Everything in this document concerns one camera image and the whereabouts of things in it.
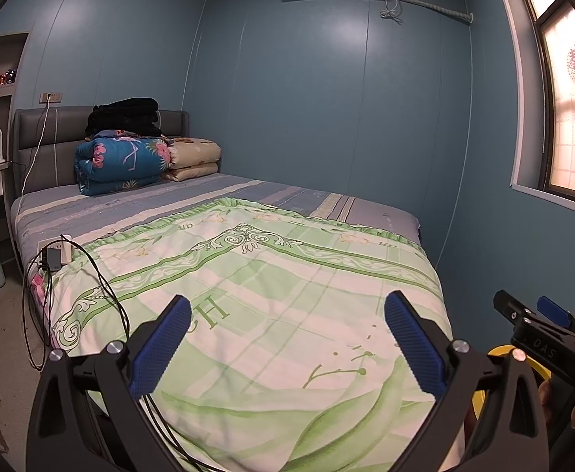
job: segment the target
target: yellow tape roll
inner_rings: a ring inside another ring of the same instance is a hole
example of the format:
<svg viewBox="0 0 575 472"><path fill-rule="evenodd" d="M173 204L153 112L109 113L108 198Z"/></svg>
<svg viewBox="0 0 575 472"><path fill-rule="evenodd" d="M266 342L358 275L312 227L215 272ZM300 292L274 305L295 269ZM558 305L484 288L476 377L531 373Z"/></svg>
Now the yellow tape roll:
<svg viewBox="0 0 575 472"><path fill-rule="evenodd" d="M508 355L515 346L511 346L510 344L505 344L502 346L497 346L497 348L493 348L488 352L489 355L493 357L505 357ZM526 356L526 361L530 364L530 367L538 373L538 375L543 378L543 380L549 380L550 378L550 370L543 365L539 364L535 359ZM480 412L482 411L482 406L484 405L484 400L486 399L486 391L484 390L477 390L475 394L473 394L473 411L475 411L475 416L479 419Z"/></svg>

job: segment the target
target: green floral bedspread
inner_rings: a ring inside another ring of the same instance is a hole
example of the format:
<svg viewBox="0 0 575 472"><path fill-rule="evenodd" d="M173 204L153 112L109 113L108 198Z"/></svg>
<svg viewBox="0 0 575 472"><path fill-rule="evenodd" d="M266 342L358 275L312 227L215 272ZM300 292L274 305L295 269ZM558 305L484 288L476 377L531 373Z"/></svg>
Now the green floral bedspread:
<svg viewBox="0 0 575 472"><path fill-rule="evenodd" d="M173 295L191 301L154 399L210 465L384 472L433 405L383 319L386 295L401 289L451 336L438 277L402 236L224 198L85 248L132 328ZM71 355L123 338L83 254L54 278L54 304L53 332Z"/></svg>

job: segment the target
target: power outlet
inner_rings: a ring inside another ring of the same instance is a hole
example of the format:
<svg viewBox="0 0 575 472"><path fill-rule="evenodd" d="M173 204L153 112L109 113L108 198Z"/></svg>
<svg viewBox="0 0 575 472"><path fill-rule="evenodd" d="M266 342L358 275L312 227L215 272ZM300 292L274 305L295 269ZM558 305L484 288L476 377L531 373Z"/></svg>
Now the power outlet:
<svg viewBox="0 0 575 472"><path fill-rule="evenodd" d="M69 236L69 234L63 234L63 235L67 240L71 240L71 236ZM36 252L40 252L43 249L43 247L49 245L49 243L51 242L58 241L59 239L61 239L60 236L56 236L55 238L49 238L46 240L40 240L38 242L38 249L36 250ZM69 262L72 261L72 252L73 252L72 244L67 242L58 242L54 243L53 245L50 245L49 248L58 249L62 252L60 262L62 263L63 266L65 264L69 264Z"/></svg>
<svg viewBox="0 0 575 472"><path fill-rule="evenodd" d="M49 97L50 103L59 103L62 101L62 94L61 92L42 92L41 93L41 104L47 102L47 96Z"/></svg>

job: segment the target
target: bed headboard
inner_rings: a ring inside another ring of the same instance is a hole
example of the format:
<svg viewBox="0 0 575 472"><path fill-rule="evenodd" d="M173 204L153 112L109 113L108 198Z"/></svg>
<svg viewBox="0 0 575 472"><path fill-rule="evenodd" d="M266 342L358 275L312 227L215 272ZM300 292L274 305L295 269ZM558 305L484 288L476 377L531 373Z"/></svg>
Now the bed headboard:
<svg viewBox="0 0 575 472"><path fill-rule="evenodd" d="M27 179L25 193L54 186L75 184L73 160L75 148L84 142L84 130L92 106L60 106L49 108L41 149ZM17 196L22 189L25 172L33 161L41 139L45 108L16 110L13 118L11 153ZM159 110L155 123L166 136L189 136L189 114L183 111Z"/></svg>

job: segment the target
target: pipe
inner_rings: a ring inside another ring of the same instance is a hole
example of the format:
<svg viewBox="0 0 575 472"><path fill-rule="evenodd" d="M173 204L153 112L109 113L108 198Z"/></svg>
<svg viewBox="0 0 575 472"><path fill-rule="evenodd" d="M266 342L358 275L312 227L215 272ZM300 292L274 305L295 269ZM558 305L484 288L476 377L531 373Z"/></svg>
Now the pipe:
<svg viewBox="0 0 575 472"><path fill-rule="evenodd" d="M427 2L422 2L421 0L399 0L400 2L406 2L407 4L418 5L421 7L425 7L426 9L436 10L437 12L450 15L452 17L458 18L459 20L471 24L473 23L473 13L465 14L463 12L457 12L456 10L446 9L445 7L441 7L434 4L429 4Z"/></svg>

